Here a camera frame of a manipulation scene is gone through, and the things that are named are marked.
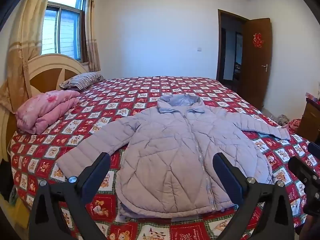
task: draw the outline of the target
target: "door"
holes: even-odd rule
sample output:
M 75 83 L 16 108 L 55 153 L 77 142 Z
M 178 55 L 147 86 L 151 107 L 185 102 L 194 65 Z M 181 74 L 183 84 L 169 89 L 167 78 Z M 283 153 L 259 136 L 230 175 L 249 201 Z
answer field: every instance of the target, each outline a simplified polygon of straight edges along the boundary
M 223 81 L 224 65 L 226 63 L 226 29 L 221 28 L 221 60 L 218 81 Z
M 269 18 L 243 25 L 243 54 L 238 94 L 262 109 L 271 70 L 272 27 Z

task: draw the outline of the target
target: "pink blanket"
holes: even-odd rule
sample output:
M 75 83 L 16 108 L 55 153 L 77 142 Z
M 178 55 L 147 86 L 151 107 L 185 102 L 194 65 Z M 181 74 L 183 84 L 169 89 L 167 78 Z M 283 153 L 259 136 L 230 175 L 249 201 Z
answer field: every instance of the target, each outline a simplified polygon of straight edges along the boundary
M 17 127 L 31 134 L 42 134 L 78 102 L 80 93 L 55 90 L 41 93 L 26 101 L 16 112 Z

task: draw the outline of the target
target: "window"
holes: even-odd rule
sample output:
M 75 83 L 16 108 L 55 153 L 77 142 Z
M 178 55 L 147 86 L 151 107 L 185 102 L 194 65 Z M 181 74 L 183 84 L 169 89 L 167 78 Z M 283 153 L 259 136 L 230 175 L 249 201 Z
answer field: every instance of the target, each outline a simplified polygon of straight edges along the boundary
M 83 61 L 84 0 L 48 0 L 41 54 L 60 53 Z

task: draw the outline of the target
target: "door handle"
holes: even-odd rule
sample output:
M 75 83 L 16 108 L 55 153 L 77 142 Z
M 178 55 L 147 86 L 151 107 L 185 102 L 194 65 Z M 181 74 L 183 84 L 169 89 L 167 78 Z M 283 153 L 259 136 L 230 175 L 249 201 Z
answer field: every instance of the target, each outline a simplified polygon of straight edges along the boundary
M 268 64 L 265 65 L 265 66 L 262 65 L 262 67 L 264 67 L 264 68 L 266 69 L 266 72 L 267 72 L 267 70 L 268 70 Z

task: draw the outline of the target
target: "beige curtain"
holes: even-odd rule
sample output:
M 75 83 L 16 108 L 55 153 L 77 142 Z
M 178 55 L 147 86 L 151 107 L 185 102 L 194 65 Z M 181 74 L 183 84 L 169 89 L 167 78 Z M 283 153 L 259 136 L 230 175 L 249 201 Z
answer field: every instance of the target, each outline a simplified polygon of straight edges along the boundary
M 87 51 L 89 58 L 89 70 L 99 71 L 100 60 L 98 54 L 97 40 L 94 35 L 94 0 L 85 2 L 85 37 L 87 42 Z
M 13 23 L 7 54 L 7 80 L 0 104 L 10 112 L 31 98 L 28 61 L 41 54 L 42 27 L 48 0 L 23 0 Z

